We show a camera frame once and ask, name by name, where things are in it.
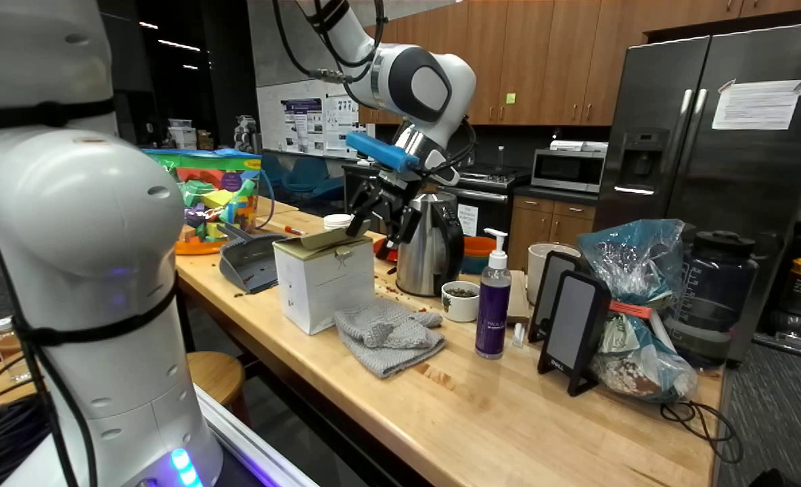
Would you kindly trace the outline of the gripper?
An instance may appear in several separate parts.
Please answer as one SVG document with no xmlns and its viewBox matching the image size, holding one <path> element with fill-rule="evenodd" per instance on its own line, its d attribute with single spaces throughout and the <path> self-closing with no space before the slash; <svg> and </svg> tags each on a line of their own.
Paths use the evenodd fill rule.
<svg viewBox="0 0 801 487">
<path fill-rule="evenodd" d="M 346 230 L 349 237 L 361 235 L 367 230 L 367 219 L 373 209 L 385 207 L 388 246 L 408 244 L 421 219 L 421 212 L 410 202 L 420 192 L 434 188 L 431 178 L 412 170 L 394 172 L 379 170 L 369 184 L 361 184 L 350 200 L 349 214 L 352 217 Z"/>
</svg>

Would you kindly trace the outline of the olive box lid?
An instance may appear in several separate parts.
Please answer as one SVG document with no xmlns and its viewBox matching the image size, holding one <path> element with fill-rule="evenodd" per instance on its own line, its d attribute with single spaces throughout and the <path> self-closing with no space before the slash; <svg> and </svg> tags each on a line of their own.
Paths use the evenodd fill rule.
<svg viewBox="0 0 801 487">
<path fill-rule="evenodd" d="M 326 230 L 321 233 L 302 235 L 283 241 L 287 250 L 299 258 L 305 259 L 320 252 L 339 246 L 356 246 L 360 243 L 372 243 L 372 238 L 366 234 L 348 235 L 347 228 Z"/>
</svg>

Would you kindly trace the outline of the white cardboard box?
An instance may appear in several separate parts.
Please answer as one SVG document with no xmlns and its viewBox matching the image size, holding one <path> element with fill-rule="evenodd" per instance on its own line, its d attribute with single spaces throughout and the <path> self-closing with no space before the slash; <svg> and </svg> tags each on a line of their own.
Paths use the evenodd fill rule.
<svg viewBox="0 0 801 487">
<path fill-rule="evenodd" d="M 273 247 L 283 314 L 306 335 L 333 327 L 339 309 L 364 306 L 375 299 L 373 240 L 305 259 L 293 255 L 283 241 Z"/>
</svg>

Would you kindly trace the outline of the row of blue chairs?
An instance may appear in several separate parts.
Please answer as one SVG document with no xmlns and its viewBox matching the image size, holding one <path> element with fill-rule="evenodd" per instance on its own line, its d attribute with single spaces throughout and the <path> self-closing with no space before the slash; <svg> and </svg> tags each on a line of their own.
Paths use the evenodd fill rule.
<svg viewBox="0 0 801 487">
<path fill-rule="evenodd" d="M 261 168 L 271 188 L 267 192 L 269 196 L 298 196 L 303 200 L 314 198 L 325 202 L 339 202 L 344 198 L 344 179 L 329 175 L 324 158 L 296 158 L 292 168 L 287 168 L 277 154 L 267 152 L 262 155 Z"/>
</svg>

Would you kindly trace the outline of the orange bowl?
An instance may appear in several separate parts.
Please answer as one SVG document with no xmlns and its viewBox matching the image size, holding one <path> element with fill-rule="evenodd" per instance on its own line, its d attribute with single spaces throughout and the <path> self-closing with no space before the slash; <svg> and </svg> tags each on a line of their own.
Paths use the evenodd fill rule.
<svg viewBox="0 0 801 487">
<path fill-rule="evenodd" d="M 487 267 L 490 253 L 496 250 L 496 240 L 480 235 L 466 235 L 463 238 L 463 260 L 461 272 L 468 275 L 480 275 Z"/>
</svg>

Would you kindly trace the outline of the grey dustpan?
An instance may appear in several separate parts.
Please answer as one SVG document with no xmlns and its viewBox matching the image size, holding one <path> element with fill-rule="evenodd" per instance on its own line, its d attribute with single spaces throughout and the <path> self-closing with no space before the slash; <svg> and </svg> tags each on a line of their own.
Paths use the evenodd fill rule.
<svg viewBox="0 0 801 487">
<path fill-rule="evenodd" d="M 219 230 L 228 237 L 228 242 L 219 252 L 219 270 L 230 283 L 246 295 L 255 295 L 277 286 L 279 278 L 273 244 L 286 240 L 286 235 L 252 235 L 227 224 L 219 225 Z"/>
</svg>

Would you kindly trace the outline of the wooden base cabinet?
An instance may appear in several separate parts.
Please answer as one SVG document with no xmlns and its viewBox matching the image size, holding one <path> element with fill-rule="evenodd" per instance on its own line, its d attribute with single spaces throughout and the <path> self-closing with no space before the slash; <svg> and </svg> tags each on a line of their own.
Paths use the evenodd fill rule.
<svg viewBox="0 0 801 487">
<path fill-rule="evenodd" d="M 575 246 L 578 235 L 593 230 L 595 213 L 592 203 L 515 196 L 509 229 L 508 269 L 527 271 L 528 247 L 533 244 Z"/>
</svg>

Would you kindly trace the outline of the bag of colourful foam blocks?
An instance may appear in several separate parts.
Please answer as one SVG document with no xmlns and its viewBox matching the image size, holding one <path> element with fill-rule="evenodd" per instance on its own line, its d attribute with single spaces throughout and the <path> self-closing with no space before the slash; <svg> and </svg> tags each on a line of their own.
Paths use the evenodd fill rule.
<svg viewBox="0 0 801 487">
<path fill-rule="evenodd" d="M 185 209 L 178 241 L 228 241 L 219 225 L 254 233 L 273 218 L 273 203 L 266 218 L 258 215 L 259 186 L 267 177 L 260 156 L 233 149 L 144 152 L 173 177 L 181 192 Z"/>
</svg>

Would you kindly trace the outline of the black desktop speaker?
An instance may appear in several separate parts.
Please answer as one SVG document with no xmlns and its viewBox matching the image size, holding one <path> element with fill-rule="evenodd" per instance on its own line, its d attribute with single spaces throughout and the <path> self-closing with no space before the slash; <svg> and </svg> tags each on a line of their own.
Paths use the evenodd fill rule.
<svg viewBox="0 0 801 487">
<path fill-rule="evenodd" d="M 567 252 L 550 252 L 546 256 L 543 276 L 536 293 L 534 312 L 528 327 L 528 342 L 542 342 L 551 329 L 552 317 L 557 302 L 557 289 L 565 271 L 586 272 L 589 266 L 582 256 Z"/>
<path fill-rule="evenodd" d="M 604 281 L 578 271 L 562 272 L 537 372 L 564 373 L 571 397 L 598 385 L 590 364 L 598 351 L 611 301 Z"/>
</svg>

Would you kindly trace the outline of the orange plate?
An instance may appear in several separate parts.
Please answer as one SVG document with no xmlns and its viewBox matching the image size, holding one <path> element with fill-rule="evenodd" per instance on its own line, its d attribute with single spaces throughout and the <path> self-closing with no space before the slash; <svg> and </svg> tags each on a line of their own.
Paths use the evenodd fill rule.
<svg viewBox="0 0 801 487">
<path fill-rule="evenodd" d="M 177 256 L 205 256 L 211 254 L 218 254 L 227 240 L 219 241 L 202 241 L 199 238 L 194 238 L 192 241 L 176 241 L 175 255 Z"/>
</svg>

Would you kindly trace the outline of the stack of boxes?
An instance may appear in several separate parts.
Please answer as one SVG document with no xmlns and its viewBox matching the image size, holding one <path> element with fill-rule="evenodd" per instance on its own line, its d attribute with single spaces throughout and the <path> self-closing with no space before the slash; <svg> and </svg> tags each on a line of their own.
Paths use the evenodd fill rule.
<svg viewBox="0 0 801 487">
<path fill-rule="evenodd" d="M 197 129 L 191 119 L 169 118 L 166 125 L 166 138 L 173 148 L 178 150 L 196 150 L 198 148 Z"/>
</svg>

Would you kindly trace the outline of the dark large water jug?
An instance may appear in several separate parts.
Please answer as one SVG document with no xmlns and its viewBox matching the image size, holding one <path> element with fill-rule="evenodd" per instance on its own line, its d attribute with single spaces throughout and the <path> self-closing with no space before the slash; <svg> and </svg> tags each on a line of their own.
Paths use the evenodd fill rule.
<svg viewBox="0 0 801 487">
<path fill-rule="evenodd" d="M 698 231 L 684 255 L 676 300 L 664 328 L 697 370 L 722 367 L 758 264 L 756 242 L 730 231 Z"/>
</svg>

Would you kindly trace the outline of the stainless steel refrigerator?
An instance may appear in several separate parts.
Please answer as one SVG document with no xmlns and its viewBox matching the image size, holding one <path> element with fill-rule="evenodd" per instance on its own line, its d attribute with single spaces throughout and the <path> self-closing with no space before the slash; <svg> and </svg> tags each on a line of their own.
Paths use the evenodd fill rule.
<svg viewBox="0 0 801 487">
<path fill-rule="evenodd" d="M 743 364 L 801 208 L 801 98 L 786 131 L 714 131 L 720 87 L 801 79 L 801 24 L 661 41 L 625 52 L 595 230 L 676 218 L 755 240 L 759 269 L 733 329 Z"/>
</svg>

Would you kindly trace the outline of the clear plastic bottle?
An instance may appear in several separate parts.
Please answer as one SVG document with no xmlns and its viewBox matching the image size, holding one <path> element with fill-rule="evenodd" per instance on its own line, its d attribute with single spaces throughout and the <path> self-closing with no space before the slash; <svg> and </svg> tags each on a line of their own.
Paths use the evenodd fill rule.
<svg viewBox="0 0 801 487">
<path fill-rule="evenodd" d="M 2 363 L 13 363 L 7 368 L 7 374 L 14 383 L 23 383 L 32 379 L 23 358 L 19 358 L 21 352 L 20 341 L 14 329 L 13 317 L 1 318 L 0 361 Z"/>
</svg>

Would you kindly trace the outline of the row of wall posters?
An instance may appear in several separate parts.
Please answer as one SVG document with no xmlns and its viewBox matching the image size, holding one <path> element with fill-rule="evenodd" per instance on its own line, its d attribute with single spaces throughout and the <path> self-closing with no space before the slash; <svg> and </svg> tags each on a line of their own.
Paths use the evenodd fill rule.
<svg viewBox="0 0 801 487">
<path fill-rule="evenodd" d="M 282 122 L 279 142 L 273 147 L 330 158 L 355 158 L 347 144 L 351 133 L 372 136 L 375 127 L 360 121 L 359 105 L 347 95 L 280 101 Z"/>
</svg>

